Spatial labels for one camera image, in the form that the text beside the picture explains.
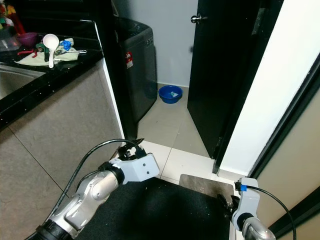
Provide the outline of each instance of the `washing machine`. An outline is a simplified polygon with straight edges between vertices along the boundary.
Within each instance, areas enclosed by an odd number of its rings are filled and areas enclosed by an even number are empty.
[[[116,32],[126,63],[135,122],[139,122],[157,99],[157,74],[154,35],[151,27],[130,19],[116,17]]]

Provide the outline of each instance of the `white ladle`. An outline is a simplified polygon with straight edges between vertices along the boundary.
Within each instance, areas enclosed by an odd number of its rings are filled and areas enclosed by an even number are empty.
[[[47,34],[43,37],[43,44],[49,49],[49,68],[54,67],[54,54],[59,46],[59,38],[54,34]]]

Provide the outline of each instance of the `blue bowl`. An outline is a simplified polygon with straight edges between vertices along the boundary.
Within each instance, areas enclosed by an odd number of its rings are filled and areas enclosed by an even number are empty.
[[[159,96],[166,104],[174,104],[182,97],[182,89],[178,86],[166,85],[159,89]]]

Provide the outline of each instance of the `black granite countertop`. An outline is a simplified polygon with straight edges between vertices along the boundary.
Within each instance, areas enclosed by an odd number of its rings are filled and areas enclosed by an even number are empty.
[[[54,65],[54,68],[49,68],[48,66],[28,66],[15,63],[15,61],[19,61],[26,56],[17,55],[22,50],[20,48],[16,51],[1,52],[1,65],[43,72],[45,74],[0,100],[0,129],[5,128],[56,91],[81,76],[103,58],[101,50],[86,49],[87,53],[80,54],[78,60],[60,62]]]

